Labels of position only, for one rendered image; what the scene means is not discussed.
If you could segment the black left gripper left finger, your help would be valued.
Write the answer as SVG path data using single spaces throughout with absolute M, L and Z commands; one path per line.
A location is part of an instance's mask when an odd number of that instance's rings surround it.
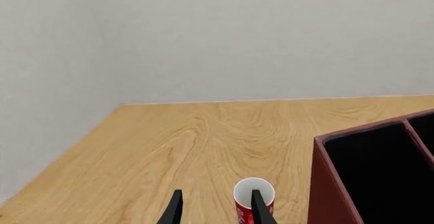
M 182 218 L 182 190 L 176 189 L 157 224 L 180 224 Z

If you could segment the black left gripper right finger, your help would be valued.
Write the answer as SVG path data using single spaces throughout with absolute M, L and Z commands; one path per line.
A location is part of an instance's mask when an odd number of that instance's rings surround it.
M 252 191 L 251 207 L 254 224 L 278 224 L 257 189 Z

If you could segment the red-brown desk caddy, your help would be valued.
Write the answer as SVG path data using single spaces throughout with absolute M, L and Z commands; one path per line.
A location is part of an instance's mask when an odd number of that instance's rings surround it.
M 434 109 L 317 136 L 307 224 L 434 224 Z

